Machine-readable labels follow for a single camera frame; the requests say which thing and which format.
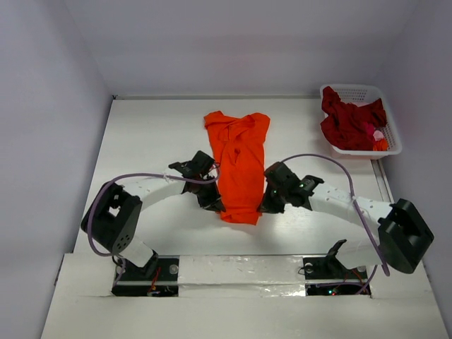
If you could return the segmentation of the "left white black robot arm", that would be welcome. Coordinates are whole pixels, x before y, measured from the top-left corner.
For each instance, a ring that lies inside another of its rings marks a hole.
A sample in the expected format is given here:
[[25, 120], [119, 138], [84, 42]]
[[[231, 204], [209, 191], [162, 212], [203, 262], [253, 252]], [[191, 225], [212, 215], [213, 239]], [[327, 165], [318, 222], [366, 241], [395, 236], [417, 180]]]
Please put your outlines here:
[[91, 250], [98, 256], [115, 258], [122, 274], [152, 277], [158, 255], [136, 236], [140, 214], [185, 193], [193, 194], [204, 210], [223, 211], [219, 176], [219, 164], [198, 151], [192, 159], [173, 162], [161, 173], [138, 172], [110, 179], [101, 186], [81, 222]]

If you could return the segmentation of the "orange t shirt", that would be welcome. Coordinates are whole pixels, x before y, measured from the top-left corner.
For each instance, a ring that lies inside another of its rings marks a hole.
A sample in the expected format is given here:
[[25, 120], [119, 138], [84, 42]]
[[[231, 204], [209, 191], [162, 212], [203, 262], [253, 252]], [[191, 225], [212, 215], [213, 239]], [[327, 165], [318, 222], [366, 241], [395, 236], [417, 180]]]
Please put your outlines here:
[[220, 165], [218, 189], [225, 207], [220, 219], [256, 225], [261, 216], [258, 207], [264, 191], [264, 143], [270, 118], [258, 112], [237, 118], [216, 111], [204, 116], [204, 126]]

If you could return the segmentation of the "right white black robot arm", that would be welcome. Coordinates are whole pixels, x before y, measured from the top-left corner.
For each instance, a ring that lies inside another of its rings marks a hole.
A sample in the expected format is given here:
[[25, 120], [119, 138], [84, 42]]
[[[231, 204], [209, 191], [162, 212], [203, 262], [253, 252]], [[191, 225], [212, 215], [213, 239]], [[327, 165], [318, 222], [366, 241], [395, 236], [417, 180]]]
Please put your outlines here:
[[300, 179], [284, 162], [271, 165], [264, 177], [266, 190], [260, 212], [284, 213], [285, 206], [291, 205], [364, 228], [365, 240], [340, 239], [326, 254], [326, 271], [334, 277], [360, 266], [389, 266], [412, 274], [434, 240], [420, 212], [408, 200], [388, 203], [358, 197], [315, 176]]

